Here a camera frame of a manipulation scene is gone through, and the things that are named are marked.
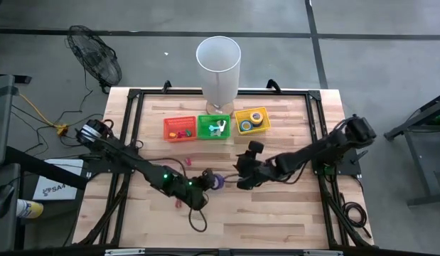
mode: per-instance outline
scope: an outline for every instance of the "red basket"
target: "red basket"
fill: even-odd
[[[164,140],[168,142],[186,142],[196,139],[196,117],[174,117],[165,118],[164,121]],[[190,130],[191,137],[175,138],[169,137],[171,132],[177,134],[178,132],[184,132],[185,130]]]

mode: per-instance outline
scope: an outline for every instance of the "green basket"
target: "green basket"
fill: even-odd
[[[217,126],[219,120],[226,120],[225,130],[220,136],[211,136],[210,125]],[[198,116],[198,139],[227,139],[231,136],[231,116],[229,115],[200,115]]]

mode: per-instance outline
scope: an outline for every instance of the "yellow cable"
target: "yellow cable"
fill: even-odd
[[[30,106],[32,106],[32,108],[36,111],[36,113],[41,117],[41,118],[43,118],[43,120],[46,122],[46,124],[48,124],[48,125],[50,125],[50,126],[55,126],[51,121],[49,121],[49,120],[47,120],[44,116],[43,116],[43,114],[41,114],[41,112],[40,112],[40,110],[38,110],[38,108],[29,100],[29,99],[27,99],[27,97],[26,96],[24,96],[22,93],[19,93],[19,95],[25,100],[25,101],[27,101],[27,103],[30,105]]]

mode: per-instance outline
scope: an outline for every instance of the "fan grille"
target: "fan grille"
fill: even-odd
[[[101,84],[119,84],[122,70],[115,52],[93,31],[85,26],[71,26],[67,40],[71,51],[89,74]]]

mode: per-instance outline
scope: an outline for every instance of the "yellow basket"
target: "yellow basket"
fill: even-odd
[[[249,116],[254,112],[259,112],[260,114],[262,114],[263,120],[262,120],[261,126],[260,127],[253,127],[253,129],[243,132],[242,130],[240,130],[240,123],[245,120],[250,121]],[[258,107],[258,108],[249,109],[249,110],[236,111],[235,112],[235,121],[237,123],[237,129],[239,130],[239,133],[241,135],[252,134],[252,133],[256,133],[256,132],[264,132],[264,131],[267,131],[268,129],[270,129],[269,115],[267,114],[267,110],[265,109],[265,107]]]

